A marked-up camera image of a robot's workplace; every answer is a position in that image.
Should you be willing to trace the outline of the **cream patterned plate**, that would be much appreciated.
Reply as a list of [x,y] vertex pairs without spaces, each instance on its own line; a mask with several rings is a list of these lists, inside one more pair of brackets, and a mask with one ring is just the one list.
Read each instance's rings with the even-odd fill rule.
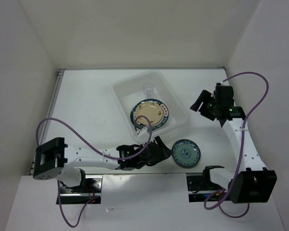
[[138,116],[145,116],[151,123],[151,126],[158,125],[164,118],[162,107],[153,101],[140,103],[133,114],[134,119]]

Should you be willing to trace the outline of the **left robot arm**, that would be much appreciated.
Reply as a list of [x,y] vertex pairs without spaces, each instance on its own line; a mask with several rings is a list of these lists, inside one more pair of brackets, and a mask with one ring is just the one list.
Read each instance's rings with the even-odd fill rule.
[[171,156],[171,150],[159,136],[145,145],[120,145],[101,152],[67,145],[64,138],[54,138],[36,148],[33,179],[56,179],[65,188],[79,193],[88,186],[84,167],[132,171],[155,166]]

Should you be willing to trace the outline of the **clear plastic cup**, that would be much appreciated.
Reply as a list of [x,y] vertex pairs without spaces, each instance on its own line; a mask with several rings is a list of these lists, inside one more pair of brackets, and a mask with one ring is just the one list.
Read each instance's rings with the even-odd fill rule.
[[152,83],[147,82],[143,84],[143,93],[145,94],[147,98],[152,97],[152,95],[154,94],[154,91],[155,91],[155,87]]

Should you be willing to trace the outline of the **blue patterned plate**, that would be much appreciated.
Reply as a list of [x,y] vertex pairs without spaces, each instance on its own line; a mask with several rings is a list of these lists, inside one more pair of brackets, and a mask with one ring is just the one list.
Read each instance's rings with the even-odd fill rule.
[[193,168],[201,159],[198,145],[188,139],[178,140],[171,149],[171,156],[175,163],[182,168]]

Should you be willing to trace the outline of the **dark green rimmed white plate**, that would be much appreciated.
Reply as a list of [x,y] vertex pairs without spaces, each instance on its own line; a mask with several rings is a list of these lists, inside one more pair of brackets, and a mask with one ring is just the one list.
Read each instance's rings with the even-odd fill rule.
[[165,124],[168,122],[169,120],[169,109],[167,107],[167,105],[160,101],[160,100],[157,100],[157,99],[145,99],[145,100],[142,100],[140,102],[138,102],[131,110],[130,112],[130,120],[132,122],[132,124],[134,125],[134,123],[136,123],[136,127],[138,129],[142,129],[144,128],[145,126],[148,126],[148,122],[145,118],[143,118],[143,115],[140,115],[138,116],[136,119],[134,119],[133,117],[133,114],[135,112],[135,109],[136,107],[142,103],[142,102],[147,102],[147,101],[153,101],[153,102],[157,102],[161,107],[162,107],[162,110],[164,112],[164,118],[163,120],[161,121],[161,123],[159,123],[158,125],[155,125],[155,126],[152,126],[152,130],[157,130],[157,129],[160,129],[161,127],[165,126]]

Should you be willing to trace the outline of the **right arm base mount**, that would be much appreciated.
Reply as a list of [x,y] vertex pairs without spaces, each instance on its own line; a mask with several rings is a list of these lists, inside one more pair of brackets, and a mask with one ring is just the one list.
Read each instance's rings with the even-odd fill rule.
[[204,202],[205,199],[214,191],[221,189],[217,184],[207,184],[204,182],[204,178],[200,173],[187,174],[187,189],[188,199],[190,203]]

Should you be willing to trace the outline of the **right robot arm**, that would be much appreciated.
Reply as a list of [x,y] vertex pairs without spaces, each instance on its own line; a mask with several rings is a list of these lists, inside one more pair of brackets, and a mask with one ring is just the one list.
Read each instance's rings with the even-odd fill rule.
[[245,112],[235,105],[233,89],[217,87],[214,93],[203,90],[190,109],[220,122],[236,156],[237,168],[234,172],[223,166],[206,166],[202,173],[203,186],[206,189],[215,186],[225,189],[234,204],[266,203],[277,175],[260,158],[249,133]]

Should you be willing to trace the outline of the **clear plastic bin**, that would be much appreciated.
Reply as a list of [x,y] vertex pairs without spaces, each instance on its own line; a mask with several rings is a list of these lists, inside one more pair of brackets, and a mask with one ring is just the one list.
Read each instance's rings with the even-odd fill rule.
[[[147,82],[152,83],[155,87],[154,94],[150,98],[147,98],[143,93],[143,84]],[[141,129],[134,128],[130,120],[130,112],[142,100],[157,99],[164,102],[169,109],[168,122],[160,129],[152,131],[153,137],[168,133],[186,124],[189,120],[187,110],[160,71],[149,70],[120,80],[111,86],[111,91],[129,132],[138,142],[145,142],[147,139],[137,138],[137,133]]]

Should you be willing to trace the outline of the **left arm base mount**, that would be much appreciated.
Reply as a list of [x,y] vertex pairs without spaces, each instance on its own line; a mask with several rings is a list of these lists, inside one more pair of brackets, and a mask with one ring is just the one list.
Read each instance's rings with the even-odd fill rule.
[[75,187],[68,187],[60,182],[59,193],[61,197],[61,204],[84,205],[89,200],[92,200],[90,204],[100,204],[102,183],[102,175],[87,175],[85,185]]

